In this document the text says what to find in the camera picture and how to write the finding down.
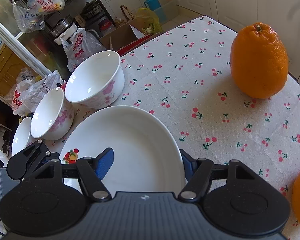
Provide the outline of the small white bowl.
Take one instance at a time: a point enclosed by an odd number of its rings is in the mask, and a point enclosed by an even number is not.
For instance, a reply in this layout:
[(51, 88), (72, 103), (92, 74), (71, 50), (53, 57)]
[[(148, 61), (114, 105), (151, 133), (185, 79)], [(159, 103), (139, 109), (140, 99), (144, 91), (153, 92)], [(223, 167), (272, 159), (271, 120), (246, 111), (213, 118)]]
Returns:
[(35, 139), (31, 135), (31, 122), (32, 119), (28, 116), (19, 124), (13, 137), (12, 155), (16, 155), (27, 146), (35, 142)]

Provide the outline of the white plate with fruit print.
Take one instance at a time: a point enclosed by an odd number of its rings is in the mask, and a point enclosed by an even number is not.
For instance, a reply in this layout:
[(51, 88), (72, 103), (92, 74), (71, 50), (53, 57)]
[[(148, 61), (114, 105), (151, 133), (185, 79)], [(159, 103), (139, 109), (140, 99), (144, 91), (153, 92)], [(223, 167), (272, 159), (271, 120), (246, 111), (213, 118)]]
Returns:
[(62, 163), (96, 157), (106, 148), (114, 161), (102, 179), (112, 196), (125, 192), (174, 192), (185, 186), (183, 161), (175, 139), (153, 114), (113, 106), (85, 118), (60, 153)]

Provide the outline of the medium white floral bowl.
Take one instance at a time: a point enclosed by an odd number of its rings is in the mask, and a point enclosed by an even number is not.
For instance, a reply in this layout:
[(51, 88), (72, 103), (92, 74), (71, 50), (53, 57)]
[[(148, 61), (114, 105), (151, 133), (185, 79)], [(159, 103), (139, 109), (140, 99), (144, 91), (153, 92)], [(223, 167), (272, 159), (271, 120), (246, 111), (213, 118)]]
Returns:
[(42, 98), (34, 112), (31, 135), (35, 139), (59, 140), (69, 131), (73, 120), (72, 104), (61, 88), (54, 88)]

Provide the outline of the large white floral bowl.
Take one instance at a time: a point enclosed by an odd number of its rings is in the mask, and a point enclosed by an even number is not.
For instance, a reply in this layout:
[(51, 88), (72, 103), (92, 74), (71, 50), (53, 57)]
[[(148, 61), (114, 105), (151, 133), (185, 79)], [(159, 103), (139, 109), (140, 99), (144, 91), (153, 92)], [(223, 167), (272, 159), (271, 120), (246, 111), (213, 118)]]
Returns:
[(71, 103), (99, 110), (112, 104), (124, 85), (120, 55), (105, 50), (87, 58), (74, 70), (66, 83), (65, 97)]

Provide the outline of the black metal kitchen shelf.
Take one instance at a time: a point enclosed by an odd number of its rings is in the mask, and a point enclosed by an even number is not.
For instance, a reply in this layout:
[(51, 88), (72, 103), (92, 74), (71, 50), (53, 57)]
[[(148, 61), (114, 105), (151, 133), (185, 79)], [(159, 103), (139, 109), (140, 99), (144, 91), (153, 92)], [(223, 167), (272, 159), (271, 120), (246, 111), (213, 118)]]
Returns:
[(104, 27), (106, 21), (109, 21), (112, 26), (115, 25), (109, 10), (101, 0), (65, 0), (63, 10), (44, 15), (44, 30), (22, 34), (21, 30), (16, 27), (11, 33), (27, 48), (35, 44), (46, 46), (47, 50), (59, 49), (61, 46), (54, 41), (56, 37), (53, 29), (64, 19), (72, 19), (75, 24), (82, 21), (83, 28), (94, 29), (100, 36), (103, 36), (103, 32), (106, 31)]

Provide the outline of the crumpled white plastic bag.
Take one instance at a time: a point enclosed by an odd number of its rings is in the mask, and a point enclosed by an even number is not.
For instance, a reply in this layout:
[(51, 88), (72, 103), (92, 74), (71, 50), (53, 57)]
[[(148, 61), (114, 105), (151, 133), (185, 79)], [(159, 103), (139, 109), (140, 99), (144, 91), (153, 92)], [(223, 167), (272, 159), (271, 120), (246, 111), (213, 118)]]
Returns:
[(57, 84), (64, 83), (58, 70), (46, 75), (43, 79), (35, 76), (28, 68), (23, 68), (18, 77), (17, 83), (4, 96), (12, 107), (14, 115), (26, 117), (34, 113), (42, 98)]

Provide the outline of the cherry print tablecloth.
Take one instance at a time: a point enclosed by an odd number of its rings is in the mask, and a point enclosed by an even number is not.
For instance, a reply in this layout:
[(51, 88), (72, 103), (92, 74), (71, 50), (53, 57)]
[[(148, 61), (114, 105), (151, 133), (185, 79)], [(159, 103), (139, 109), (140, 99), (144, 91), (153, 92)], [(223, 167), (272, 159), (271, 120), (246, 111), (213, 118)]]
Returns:
[[(236, 33), (200, 17), (125, 55), (125, 87), (114, 102), (158, 118), (178, 147), (217, 164), (238, 159), (286, 199), (300, 172), (300, 85), (291, 77), (275, 96), (242, 93), (230, 74)], [(75, 129), (94, 111), (74, 105)], [(47, 147), (59, 155), (71, 132)]]

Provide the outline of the white red plastic bag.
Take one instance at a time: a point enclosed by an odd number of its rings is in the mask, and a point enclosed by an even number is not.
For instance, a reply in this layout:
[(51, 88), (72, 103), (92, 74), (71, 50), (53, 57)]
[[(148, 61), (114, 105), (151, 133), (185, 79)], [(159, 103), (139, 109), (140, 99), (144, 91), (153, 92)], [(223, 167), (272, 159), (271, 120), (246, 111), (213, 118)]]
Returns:
[(67, 68), (71, 73), (87, 58), (106, 50), (93, 29), (86, 31), (79, 28), (69, 38), (69, 42), (61, 38), (61, 43), (68, 58)]

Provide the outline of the pointed orange without leaf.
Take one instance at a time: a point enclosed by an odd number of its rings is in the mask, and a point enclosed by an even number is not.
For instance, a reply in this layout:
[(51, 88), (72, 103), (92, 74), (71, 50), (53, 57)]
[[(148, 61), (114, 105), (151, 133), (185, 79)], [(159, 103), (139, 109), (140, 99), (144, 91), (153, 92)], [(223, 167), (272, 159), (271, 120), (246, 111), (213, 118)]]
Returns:
[(240, 30), (231, 45), (231, 76), (248, 96), (267, 99), (284, 87), (288, 55), (276, 31), (257, 22)]

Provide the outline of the brown cardboard box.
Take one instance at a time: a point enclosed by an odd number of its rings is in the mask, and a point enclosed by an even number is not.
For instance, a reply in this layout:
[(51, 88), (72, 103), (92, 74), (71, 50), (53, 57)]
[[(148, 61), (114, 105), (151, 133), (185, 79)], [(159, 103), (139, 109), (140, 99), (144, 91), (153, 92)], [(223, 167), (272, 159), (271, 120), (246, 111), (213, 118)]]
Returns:
[(151, 28), (150, 24), (144, 18), (138, 17), (104, 35), (100, 42), (106, 50), (116, 51), (123, 56), (161, 35), (161, 31), (155, 32), (153, 29), (149, 34), (147, 28)]

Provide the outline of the yellow plastic bag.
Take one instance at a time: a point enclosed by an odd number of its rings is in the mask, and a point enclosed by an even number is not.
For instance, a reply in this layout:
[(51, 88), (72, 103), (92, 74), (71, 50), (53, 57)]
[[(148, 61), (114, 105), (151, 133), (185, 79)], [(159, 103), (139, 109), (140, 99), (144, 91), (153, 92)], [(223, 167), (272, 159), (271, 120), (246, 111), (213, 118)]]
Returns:
[(139, 8), (135, 16), (141, 24), (141, 29), (144, 34), (154, 35), (162, 33), (162, 27), (158, 16), (149, 8)]

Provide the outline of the clear hanging plastic bag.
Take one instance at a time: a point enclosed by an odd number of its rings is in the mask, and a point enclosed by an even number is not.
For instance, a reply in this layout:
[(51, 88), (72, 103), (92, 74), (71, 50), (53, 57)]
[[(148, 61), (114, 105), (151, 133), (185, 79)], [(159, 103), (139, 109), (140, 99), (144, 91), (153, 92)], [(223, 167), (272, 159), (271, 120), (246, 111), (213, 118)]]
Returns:
[(14, 18), (20, 31), (28, 34), (45, 29), (43, 15), (35, 14), (31, 9), (18, 6), (14, 0), (12, 0), (12, 5)]

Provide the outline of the wicker basket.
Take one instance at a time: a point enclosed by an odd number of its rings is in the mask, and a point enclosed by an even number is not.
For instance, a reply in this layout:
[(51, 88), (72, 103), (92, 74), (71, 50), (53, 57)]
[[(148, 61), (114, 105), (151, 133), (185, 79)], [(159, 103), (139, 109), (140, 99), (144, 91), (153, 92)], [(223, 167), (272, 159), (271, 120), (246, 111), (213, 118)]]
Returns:
[(134, 20), (135, 16), (124, 4), (120, 5), (120, 9), (121, 12), (123, 13), (126, 22)]

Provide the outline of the hanging bag with snacks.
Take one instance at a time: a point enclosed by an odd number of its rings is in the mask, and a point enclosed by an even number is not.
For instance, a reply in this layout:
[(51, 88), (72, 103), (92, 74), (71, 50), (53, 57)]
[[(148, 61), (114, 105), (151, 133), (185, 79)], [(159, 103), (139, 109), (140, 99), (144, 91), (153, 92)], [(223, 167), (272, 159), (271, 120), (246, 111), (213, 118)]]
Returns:
[(29, 0), (27, 6), (38, 15), (48, 15), (64, 9), (64, 0)]

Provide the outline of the teal thermos jug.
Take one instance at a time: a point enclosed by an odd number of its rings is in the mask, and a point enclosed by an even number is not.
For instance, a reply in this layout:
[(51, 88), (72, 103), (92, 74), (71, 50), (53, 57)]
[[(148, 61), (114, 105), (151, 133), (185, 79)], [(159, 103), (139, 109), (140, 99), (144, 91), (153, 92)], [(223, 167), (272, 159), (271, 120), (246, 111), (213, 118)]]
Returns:
[(151, 11), (154, 11), (161, 7), (159, 0), (145, 0), (144, 1), (145, 7), (149, 8)]

